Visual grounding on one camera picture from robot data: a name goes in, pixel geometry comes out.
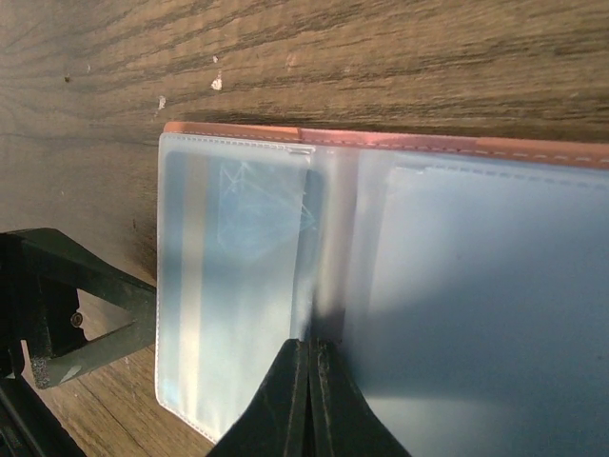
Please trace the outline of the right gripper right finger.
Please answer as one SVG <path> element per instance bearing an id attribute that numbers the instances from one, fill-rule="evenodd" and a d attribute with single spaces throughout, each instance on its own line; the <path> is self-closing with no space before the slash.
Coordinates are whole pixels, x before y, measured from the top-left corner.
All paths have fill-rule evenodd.
<path id="1" fill-rule="evenodd" d="M 336 345 L 320 339 L 309 342 L 308 454 L 409 454 L 374 414 Z"/>

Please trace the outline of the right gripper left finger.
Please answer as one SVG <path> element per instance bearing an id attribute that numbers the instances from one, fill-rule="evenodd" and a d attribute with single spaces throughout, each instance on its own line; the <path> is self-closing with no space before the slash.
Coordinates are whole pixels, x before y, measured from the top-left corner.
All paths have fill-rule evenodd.
<path id="1" fill-rule="evenodd" d="M 251 402 L 211 456 L 302 456 L 308 399 L 308 346 L 288 339 Z"/>

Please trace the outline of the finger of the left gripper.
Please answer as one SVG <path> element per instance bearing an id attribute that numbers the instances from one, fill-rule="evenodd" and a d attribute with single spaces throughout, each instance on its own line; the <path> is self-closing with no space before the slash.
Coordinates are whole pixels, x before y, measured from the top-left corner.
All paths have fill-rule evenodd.
<path id="1" fill-rule="evenodd" d="M 80 292 L 131 317 L 93 340 L 79 319 Z M 31 364 L 34 383 L 56 387 L 154 344 L 156 289 L 106 263 L 55 228 L 1 235 L 1 376 Z"/>

